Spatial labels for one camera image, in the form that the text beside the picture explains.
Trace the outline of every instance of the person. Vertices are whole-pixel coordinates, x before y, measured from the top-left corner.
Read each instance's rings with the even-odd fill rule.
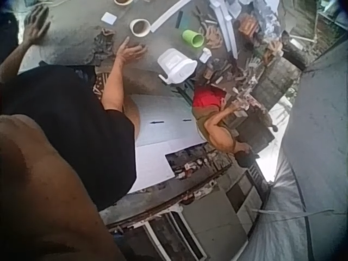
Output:
[[[217,150],[234,155],[238,165],[250,167],[257,156],[251,146],[234,138],[223,119],[247,106],[237,100],[226,107],[226,92],[213,86],[195,86],[192,113],[203,137]]]
[[[136,179],[134,126],[122,112],[122,70],[140,59],[146,47],[129,47],[125,39],[100,102],[68,67],[46,65],[17,75],[24,55],[46,35],[47,17],[47,7],[33,9],[24,21],[23,42],[0,66],[1,114],[33,119],[100,211],[124,196]]]
[[[25,115],[0,116],[0,249],[26,260],[125,260],[79,175]]]

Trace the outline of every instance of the concrete floor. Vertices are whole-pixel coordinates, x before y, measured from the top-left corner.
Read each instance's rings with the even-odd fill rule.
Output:
[[[183,215],[211,261],[230,261],[247,240],[222,190],[184,206]]]

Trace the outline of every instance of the dark hair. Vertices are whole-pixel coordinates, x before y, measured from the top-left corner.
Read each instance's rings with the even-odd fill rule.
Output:
[[[238,151],[234,154],[234,158],[241,167],[249,168],[255,162],[255,155],[252,152]]]
[[[272,130],[273,130],[274,132],[278,132],[278,127],[275,126],[275,125],[272,125]]]

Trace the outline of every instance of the tarp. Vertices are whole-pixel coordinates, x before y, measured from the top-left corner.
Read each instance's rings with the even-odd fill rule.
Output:
[[[273,182],[275,179],[279,150],[288,125],[292,106],[289,100],[283,96],[269,111],[273,124],[278,128],[278,132],[272,132],[274,140],[258,153],[260,158],[256,160],[257,165],[259,165],[263,176],[268,182]]]
[[[265,214],[239,257],[331,260],[347,237],[348,41],[301,76]]]

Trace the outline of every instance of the table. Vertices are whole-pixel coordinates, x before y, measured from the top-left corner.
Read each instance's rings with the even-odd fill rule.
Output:
[[[118,46],[126,36],[131,42],[139,42],[148,46],[144,59],[132,66],[154,72],[162,72],[157,64],[158,57],[168,48],[176,48],[186,56],[196,59],[202,53],[202,48],[193,48],[181,38],[184,29],[175,28],[178,13],[175,13],[155,33],[149,33],[144,38],[132,35],[129,23],[136,18],[144,18],[153,23],[166,10],[178,1],[134,0],[128,6],[119,6],[113,0],[68,0],[50,9],[49,18],[52,21],[49,32],[42,46],[33,47],[23,61],[22,70],[36,67],[40,60],[49,64],[83,65],[92,55],[94,37],[101,28],[116,32],[115,45]],[[182,8],[183,17],[188,19],[189,29],[198,31],[198,20],[191,11],[198,5],[202,12],[208,10],[208,0],[192,0]],[[113,26],[101,21],[105,12],[117,16]]]

